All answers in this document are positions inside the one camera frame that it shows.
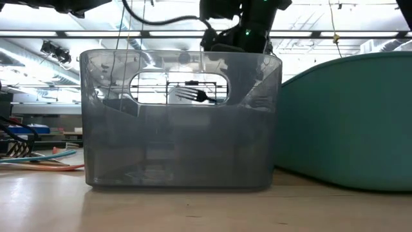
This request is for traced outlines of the silver fork orange handle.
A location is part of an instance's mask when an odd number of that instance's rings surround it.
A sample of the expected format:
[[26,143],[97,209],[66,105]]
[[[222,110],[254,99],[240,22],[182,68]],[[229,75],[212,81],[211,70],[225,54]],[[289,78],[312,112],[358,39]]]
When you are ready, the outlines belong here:
[[52,165],[40,165],[40,164],[13,164],[4,163],[0,164],[0,168],[14,168],[25,169],[34,171],[74,171],[76,169],[83,168],[84,165],[68,165],[68,166],[52,166]]

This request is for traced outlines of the grey counter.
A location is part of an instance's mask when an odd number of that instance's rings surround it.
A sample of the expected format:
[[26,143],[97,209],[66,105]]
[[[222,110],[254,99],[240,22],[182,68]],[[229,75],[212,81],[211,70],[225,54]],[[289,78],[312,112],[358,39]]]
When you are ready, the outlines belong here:
[[13,102],[13,114],[30,115],[80,115],[81,104],[66,104],[52,102]]

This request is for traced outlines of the teal plastic bin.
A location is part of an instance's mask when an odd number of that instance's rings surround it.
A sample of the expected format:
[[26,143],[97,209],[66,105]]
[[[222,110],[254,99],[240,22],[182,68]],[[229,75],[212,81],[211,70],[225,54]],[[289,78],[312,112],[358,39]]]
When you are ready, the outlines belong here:
[[412,192],[412,52],[318,64],[280,90],[277,167],[355,189]]

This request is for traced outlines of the translucent grey plastic bin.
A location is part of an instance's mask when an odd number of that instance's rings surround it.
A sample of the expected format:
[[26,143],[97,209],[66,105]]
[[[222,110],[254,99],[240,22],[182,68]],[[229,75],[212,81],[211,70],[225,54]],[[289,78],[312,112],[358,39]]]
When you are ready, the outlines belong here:
[[[263,189],[272,183],[282,62],[262,53],[95,49],[80,55],[86,183]],[[166,94],[216,82],[217,105]]]

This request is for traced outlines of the black overhead frame bar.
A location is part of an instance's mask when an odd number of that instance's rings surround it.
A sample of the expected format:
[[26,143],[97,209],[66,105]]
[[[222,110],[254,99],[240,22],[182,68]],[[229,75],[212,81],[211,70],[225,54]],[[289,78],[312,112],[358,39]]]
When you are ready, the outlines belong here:
[[[320,31],[320,30],[272,30],[272,39],[332,39],[337,34],[341,39],[412,39],[412,31]],[[201,30],[188,31],[150,31],[150,30],[0,30],[0,38],[33,39],[200,39],[204,35]]]

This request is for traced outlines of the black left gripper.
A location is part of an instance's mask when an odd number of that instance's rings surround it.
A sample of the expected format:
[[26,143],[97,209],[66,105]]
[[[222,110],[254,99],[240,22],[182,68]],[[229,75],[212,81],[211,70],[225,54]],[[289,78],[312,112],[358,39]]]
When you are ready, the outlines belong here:
[[201,46],[208,52],[264,53],[274,22],[273,12],[243,12],[239,23],[217,34],[207,29]]

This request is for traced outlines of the black ceiling fixture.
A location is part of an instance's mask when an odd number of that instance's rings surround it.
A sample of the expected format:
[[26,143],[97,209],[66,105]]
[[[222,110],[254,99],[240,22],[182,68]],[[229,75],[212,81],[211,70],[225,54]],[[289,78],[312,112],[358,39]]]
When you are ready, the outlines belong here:
[[68,64],[71,62],[70,51],[61,46],[53,44],[51,41],[44,41],[41,46],[41,52],[53,57],[59,63]]

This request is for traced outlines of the blue box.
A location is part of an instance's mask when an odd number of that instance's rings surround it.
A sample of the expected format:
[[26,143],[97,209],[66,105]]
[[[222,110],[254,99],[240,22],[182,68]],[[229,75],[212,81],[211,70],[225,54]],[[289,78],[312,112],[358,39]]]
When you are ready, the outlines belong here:
[[[41,124],[29,124],[28,127],[31,129],[35,130],[38,134],[49,134],[50,133],[50,128],[46,125],[41,125]],[[16,134],[29,134],[32,133],[32,130],[29,130],[28,128],[24,128],[22,126],[12,126],[10,125],[8,129]]]

